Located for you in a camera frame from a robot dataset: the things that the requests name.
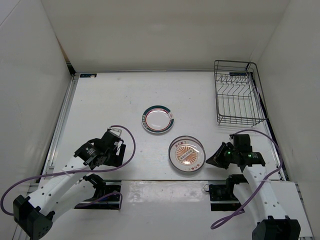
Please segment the green red rimmed plate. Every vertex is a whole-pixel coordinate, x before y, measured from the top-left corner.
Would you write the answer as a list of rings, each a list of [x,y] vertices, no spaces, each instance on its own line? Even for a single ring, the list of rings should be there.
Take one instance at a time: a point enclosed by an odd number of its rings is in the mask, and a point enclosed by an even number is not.
[[[163,134],[173,127],[175,119],[168,107],[153,105],[143,112],[141,123],[143,128],[149,133]]]

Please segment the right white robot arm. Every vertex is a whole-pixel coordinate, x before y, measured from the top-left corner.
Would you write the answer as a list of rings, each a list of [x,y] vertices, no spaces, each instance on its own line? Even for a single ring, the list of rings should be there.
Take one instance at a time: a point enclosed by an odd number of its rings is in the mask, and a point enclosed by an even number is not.
[[[298,240],[300,223],[283,209],[269,181],[269,177],[280,169],[267,172],[262,154],[253,151],[250,136],[245,131],[231,134],[230,139],[230,142],[222,142],[206,163],[221,169],[228,169],[231,164],[240,168],[240,174],[231,174],[226,179],[224,193],[230,200],[237,199],[241,205],[232,214],[215,221],[210,228],[215,230],[233,217],[248,213],[255,223],[251,234],[253,240]]]

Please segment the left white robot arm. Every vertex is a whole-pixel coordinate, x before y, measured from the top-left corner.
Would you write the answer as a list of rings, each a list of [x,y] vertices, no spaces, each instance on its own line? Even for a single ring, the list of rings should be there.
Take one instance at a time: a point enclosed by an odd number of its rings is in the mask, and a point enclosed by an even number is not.
[[[39,190],[13,201],[14,221],[32,240],[43,238],[54,221],[79,203],[103,198],[105,181],[88,173],[101,165],[119,167],[126,146],[121,129],[109,128],[102,138],[94,138],[78,148],[62,168],[62,175],[52,177]]]

